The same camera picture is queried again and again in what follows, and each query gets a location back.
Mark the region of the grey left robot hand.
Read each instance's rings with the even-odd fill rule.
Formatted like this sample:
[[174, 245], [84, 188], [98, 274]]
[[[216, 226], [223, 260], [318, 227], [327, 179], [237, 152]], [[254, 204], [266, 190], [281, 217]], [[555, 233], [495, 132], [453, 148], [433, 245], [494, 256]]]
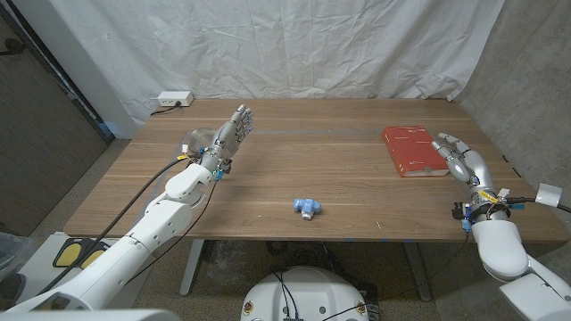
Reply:
[[222, 171], [227, 174], [231, 170], [231, 158], [252, 129], [252, 110], [241, 104], [231, 118], [215, 132], [199, 164], [210, 172]]

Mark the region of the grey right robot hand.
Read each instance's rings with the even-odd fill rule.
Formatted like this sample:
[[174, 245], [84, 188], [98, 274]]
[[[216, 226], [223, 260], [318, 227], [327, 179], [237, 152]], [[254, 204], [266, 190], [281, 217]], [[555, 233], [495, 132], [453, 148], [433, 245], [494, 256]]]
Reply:
[[454, 178], [464, 183], [472, 193], [482, 190], [487, 193], [496, 192], [491, 172], [479, 152], [455, 136], [440, 133], [438, 137], [443, 143], [434, 140], [431, 145], [445, 160]]

